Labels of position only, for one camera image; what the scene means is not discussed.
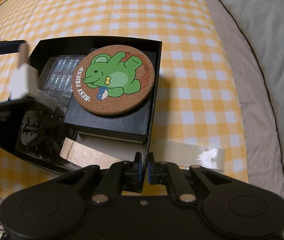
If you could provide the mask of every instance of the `wooden stick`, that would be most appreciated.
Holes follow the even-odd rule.
[[[18,67],[24,63],[29,65],[29,45],[27,43],[22,43],[18,49],[19,52],[19,63]]]

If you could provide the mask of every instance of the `round coaster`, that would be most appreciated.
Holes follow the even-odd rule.
[[[111,45],[87,55],[75,68],[73,94],[87,111],[99,115],[125,113],[151,92],[155,73],[138,49]]]

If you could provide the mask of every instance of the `clear plastic packaging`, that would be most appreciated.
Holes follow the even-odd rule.
[[[48,71],[41,90],[67,106],[72,95],[72,74],[76,66],[85,56],[58,56]]]

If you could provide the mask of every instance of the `green bear illustration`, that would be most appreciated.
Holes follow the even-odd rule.
[[[118,52],[113,57],[108,54],[96,55],[85,72],[83,82],[90,88],[107,87],[108,96],[120,97],[140,91],[141,84],[135,79],[136,69],[142,65],[142,60],[131,56],[127,61],[121,61],[125,52]]]

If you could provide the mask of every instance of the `yellow gingham tablecloth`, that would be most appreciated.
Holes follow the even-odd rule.
[[[225,174],[247,181],[231,69],[204,0],[9,0],[1,40],[115,35],[163,42],[152,137],[226,149]],[[0,101],[16,55],[0,56]],[[56,175],[0,149],[0,197]]]

